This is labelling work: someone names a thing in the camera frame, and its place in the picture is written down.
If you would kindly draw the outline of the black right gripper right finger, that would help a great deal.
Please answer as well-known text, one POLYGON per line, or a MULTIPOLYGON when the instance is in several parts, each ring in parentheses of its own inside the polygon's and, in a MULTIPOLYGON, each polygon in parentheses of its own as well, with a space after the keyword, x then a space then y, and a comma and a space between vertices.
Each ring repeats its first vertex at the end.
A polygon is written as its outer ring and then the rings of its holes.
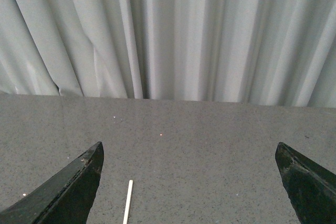
POLYGON ((300 223, 335 223, 335 174, 283 142, 275 160, 300 223))

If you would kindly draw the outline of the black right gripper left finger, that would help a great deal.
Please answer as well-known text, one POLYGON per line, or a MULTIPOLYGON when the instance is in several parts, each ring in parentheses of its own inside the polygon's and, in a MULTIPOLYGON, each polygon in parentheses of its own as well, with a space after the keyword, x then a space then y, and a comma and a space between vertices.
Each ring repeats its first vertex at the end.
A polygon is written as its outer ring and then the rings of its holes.
POLYGON ((1 211, 1 223, 86 223, 104 160, 97 142, 26 197, 1 211))

